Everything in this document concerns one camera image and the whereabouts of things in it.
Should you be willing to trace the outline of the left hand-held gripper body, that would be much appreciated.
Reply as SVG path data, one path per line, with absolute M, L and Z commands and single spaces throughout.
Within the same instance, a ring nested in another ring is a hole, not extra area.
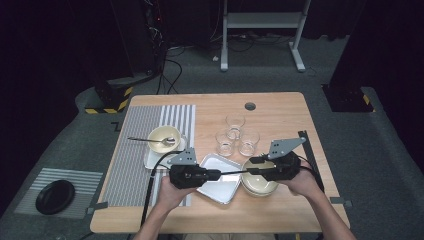
M 182 150 L 167 161 L 171 183 L 178 189 L 198 188 L 206 181 L 206 170 L 199 166 L 194 148 Z

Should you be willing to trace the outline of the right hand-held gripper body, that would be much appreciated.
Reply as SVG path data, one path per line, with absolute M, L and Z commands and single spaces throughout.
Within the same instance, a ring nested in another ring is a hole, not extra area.
M 293 150 L 305 141 L 304 137 L 272 140 L 265 159 L 272 162 L 274 167 L 265 170 L 264 178 L 267 181 L 293 179 L 300 172 L 301 166 L 300 159 Z

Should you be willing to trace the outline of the white square plate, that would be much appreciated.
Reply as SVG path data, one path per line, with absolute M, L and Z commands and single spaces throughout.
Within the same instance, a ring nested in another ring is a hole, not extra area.
M 206 169 L 217 169 L 221 172 L 240 171 L 241 165 L 217 154 L 208 154 L 200 164 Z M 236 193 L 240 183 L 240 174 L 224 175 L 218 181 L 208 181 L 197 191 L 220 203 L 228 204 Z
M 187 144 L 187 138 L 185 136 L 181 137 L 180 140 L 180 144 L 178 145 L 178 147 L 176 148 L 177 151 L 182 151 L 185 149 Z M 148 151 L 148 155 L 144 160 L 144 166 L 147 169 L 153 169 L 155 164 L 163 157 L 162 154 L 160 153 L 156 153 L 153 150 L 149 150 Z M 166 156 L 160 163 L 160 165 L 158 166 L 158 169 L 166 169 L 170 167 L 170 164 L 168 163 L 168 161 L 172 158 L 172 155 L 168 155 Z

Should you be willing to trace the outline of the cream bowl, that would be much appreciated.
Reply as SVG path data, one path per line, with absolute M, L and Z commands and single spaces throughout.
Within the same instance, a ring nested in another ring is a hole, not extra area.
M 174 143 L 166 145 L 163 140 L 166 138 L 173 138 Z M 180 131 L 174 126 L 160 126 L 151 131 L 148 135 L 148 146 L 156 153 L 167 153 L 175 150 L 181 142 Z
M 268 197 L 268 196 L 270 196 L 270 195 L 272 195 L 274 192 L 275 192 L 275 190 L 273 190 L 273 191 L 270 191 L 270 192 L 265 192 L 265 193 L 258 193 L 258 192 L 254 192 L 254 191 L 251 191 L 251 190 L 249 190 L 249 189 L 244 189 L 249 195 L 251 195 L 251 196 L 253 196 L 253 197 Z
M 243 165 L 243 170 L 247 168 L 272 168 L 274 164 L 272 162 L 265 162 L 262 164 L 252 164 L 249 160 L 246 161 Z M 261 175 L 251 175 L 250 173 L 242 173 L 241 180 L 244 188 L 249 189 L 258 193 L 265 193 L 276 190 L 278 183 L 274 181 L 267 181 Z

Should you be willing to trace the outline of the person's right hand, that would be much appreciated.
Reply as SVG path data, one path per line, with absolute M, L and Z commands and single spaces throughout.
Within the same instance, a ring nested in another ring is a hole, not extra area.
M 306 198 L 322 194 L 321 189 L 312 174 L 312 168 L 309 163 L 302 161 L 299 173 L 291 180 L 279 180 L 295 195 L 301 195 Z

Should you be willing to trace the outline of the person's left hand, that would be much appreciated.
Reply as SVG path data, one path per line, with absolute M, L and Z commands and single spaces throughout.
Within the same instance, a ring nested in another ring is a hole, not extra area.
M 155 207 L 162 211 L 170 212 L 176 208 L 188 194 L 195 191 L 195 188 L 178 189 L 171 183 L 170 178 L 165 176 L 161 180 Z

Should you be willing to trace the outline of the clear drinking glass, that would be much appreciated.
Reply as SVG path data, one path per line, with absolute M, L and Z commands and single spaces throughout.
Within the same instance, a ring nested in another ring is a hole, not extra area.
M 215 140 L 217 142 L 217 153 L 221 156 L 231 156 L 234 152 L 234 140 L 227 136 L 225 130 L 219 131 L 215 134 Z
M 247 157 L 253 156 L 259 141 L 260 135 L 257 131 L 245 130 L 240 136 L 239 153 Z
M 227 136 L 230 139 L 238 140 L 241 135 L 242 127 L 245 124 L 245 117 L 239 114 L 231 114 L 226 117 Z

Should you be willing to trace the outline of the grey tape piece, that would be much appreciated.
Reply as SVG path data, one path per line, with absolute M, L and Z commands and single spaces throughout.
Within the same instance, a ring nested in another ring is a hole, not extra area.
M 342 204 L 344 207 L 352 207 L 353 204 L 350 200 L 345 200 L 343 197 L 330 197 L 332 204 Z

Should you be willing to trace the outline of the striped grey white placemat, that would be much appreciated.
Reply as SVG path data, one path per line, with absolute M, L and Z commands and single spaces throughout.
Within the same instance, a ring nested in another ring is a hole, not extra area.
M 174 126 L 187 138 L 185 148 L 194 146 L 195 105 L 131 106 L 127 111 L 114 157 L 104 184 L 102 202 L 109 207 L 143 206 L 152 169 L 144 166 L 151 150 L 144 138 L 157 127 Z

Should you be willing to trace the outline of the black stand base hazard tape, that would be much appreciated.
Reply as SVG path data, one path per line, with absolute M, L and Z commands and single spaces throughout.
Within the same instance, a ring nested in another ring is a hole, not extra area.
M 322 84 L 321 88 L 333 112 L 374 112 L 369 97 L 361 89 L 348 90 Z
M 131 86 L 112 86 L 105 80 L 96 80 L 95 93 L 89 97 L 84 110 L 88 114 L 116 114 L 122 112 L 127 106 Z

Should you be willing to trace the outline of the small striped grey mat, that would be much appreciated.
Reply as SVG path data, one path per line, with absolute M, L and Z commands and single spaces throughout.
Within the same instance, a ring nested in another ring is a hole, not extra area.
M 101 172 L 43 168 L 14 212 L 42 216 L 42 213 L 36 209 L 36 199 L 39 193 L 44 187 L 54 181 L 67 180 L 75 187 L 75 196 L 70 205 L 56 213 L 55 216 L 82 219 L 87 213 L 102 176 Z

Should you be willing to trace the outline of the black round dish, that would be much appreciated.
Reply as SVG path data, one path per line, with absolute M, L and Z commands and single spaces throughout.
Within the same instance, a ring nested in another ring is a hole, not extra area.
M 54 215 L 65 210 L 75 197 L 75 187 L 67 180 L 49 183 L 38 194 L 35 207 L 43 215 Z

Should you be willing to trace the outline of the white metal stand frame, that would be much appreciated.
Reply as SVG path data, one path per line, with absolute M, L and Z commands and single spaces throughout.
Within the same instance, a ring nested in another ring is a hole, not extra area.
M 229 68 L 227 40 L 229 29 L 295 29 L 294 40 L 289 42 L 288 46 L 297 70 L 305 72 L 306 67 L 298 47 L 310 4 L 311 0 L 304 0 L 303 10 L 300 12 L 235 13 L 228 11 L 228 0 L 223 0 L 220 69 L 225 72 Z

